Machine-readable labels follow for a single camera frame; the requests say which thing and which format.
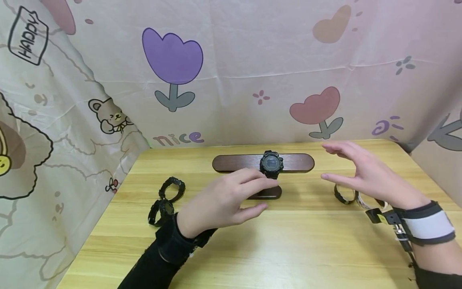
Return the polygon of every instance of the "wooden table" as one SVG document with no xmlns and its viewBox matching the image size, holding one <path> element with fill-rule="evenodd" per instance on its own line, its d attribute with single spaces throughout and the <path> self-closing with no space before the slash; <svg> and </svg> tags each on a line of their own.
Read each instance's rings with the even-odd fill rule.
<svg viewBox="0 0 462 289">
<path fill-rule="evenodd" d="M 357 143 L 439 201 L 461 232 L 460 209 L 398 145 L 386 140 Z M 148 225 L 147 214 L 168 177 L 186 183 L 184 197 L 175 204 L 178 210 L 219 176 L 211 165 L 216 155 L 259 154 L 266 149 L 311 154 L 315 168 L 305 174 L 281 174 L 281 199 L 268 201 L 269 209 L 257 219 L 218 230 L 182 267 L 170 288 L 417 288 L 413 270 L 407 267 L 409 257 L 395 241 L 392 227 L 371 224 L 358 205 L 338 202 L 334 185 L 320 179 L 323 172 L 353 175 L 354 166 L 324 152 L 319 142 L 144 152 L 58 288 L 117 288 L 154 241 L 155 228 Z M 176 192 L 169 188 L 167 197 L 169 193 Z"/>
</svg>

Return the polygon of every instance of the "watch stand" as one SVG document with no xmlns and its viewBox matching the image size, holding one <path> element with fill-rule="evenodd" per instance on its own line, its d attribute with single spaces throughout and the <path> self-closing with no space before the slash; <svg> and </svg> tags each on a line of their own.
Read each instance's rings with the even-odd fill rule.
<svg viewBox="0 0 462 289">
<path fill-rule="evenodd" d="M 263 154 L 222 154 L 212 161 L 212 167 L 219 173 L 231 173 L 243 168 L 260 170 L 260 160 Z M 309 154 L 279 154 L 283 158 L 284 169 L 280 173 L 306 173 L 313 169 L 315 161 Z M 282 194 L 280 186 L 262 190 L 248 200 L 275 200 Z"/>
</svg>

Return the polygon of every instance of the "purple tulip print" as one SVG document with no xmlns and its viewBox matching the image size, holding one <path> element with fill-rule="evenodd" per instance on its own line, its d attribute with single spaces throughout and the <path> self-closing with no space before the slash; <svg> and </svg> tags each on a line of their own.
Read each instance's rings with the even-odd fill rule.
<svg viewBox="0 0 462 289">
<path fill-rule="evenodd" d="M 153 72 L 163 81 L 170 83 L 169 96 L 157 90 L 157 100 L 171 112 L 191 104 L 193 92 L 178 95 L 178 86 L 193 81 L 204 62 L 201 46 L 194 40 L 183 42 L 174 33 L 161 37 L 154 29 L 143 31 L 143 49 Z"/>
</svg>

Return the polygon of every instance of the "white velcro strap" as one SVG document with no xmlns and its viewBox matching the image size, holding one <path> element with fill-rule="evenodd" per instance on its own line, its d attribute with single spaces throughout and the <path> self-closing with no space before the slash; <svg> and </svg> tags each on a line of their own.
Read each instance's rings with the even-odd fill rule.
<svg viewBox="0 0 462 289">
<path fill-rule="evenodd" d="M 428 240 L 447 236 L 455 231 L 444 211 L 420 219 L 403 219 L 415 238 Z"/>
</svg>

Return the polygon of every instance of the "tulip print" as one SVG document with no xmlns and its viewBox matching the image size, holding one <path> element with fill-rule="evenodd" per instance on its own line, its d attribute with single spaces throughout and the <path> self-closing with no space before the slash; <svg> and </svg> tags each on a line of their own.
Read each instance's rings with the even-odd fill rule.
<svg viewBox="0 0 462 289">
<path fill-rule="evenodd" d="M 171 112 L 191 104 L 193 92 L 178 95 L 178 86 L 190 83 L 199 74 L 204 61 L 201 46 L 194 40 L 183 42 L 174 33 L 161 37 L 154 29 L 143 31 L 143 49 L 152 71 L 170 84 L 168 97 L 157 90 L 157 100 Z"/>
<path fill-rule="evenodd" d="M 337 88 L 331 86 L 321 94 L 313 94 L 303 103 L 292 104 L 290 115 L 299 123 L 319 124 L 320 132 L 313 131 L 309 135 L 317 139 L 329 139 L 331 134 L 338 131 L 343 124 L 343 118 L 334 119 L 329 125 L 326 120 L 331 117 L 340 103 L 340 93 Z"/>
</svg>

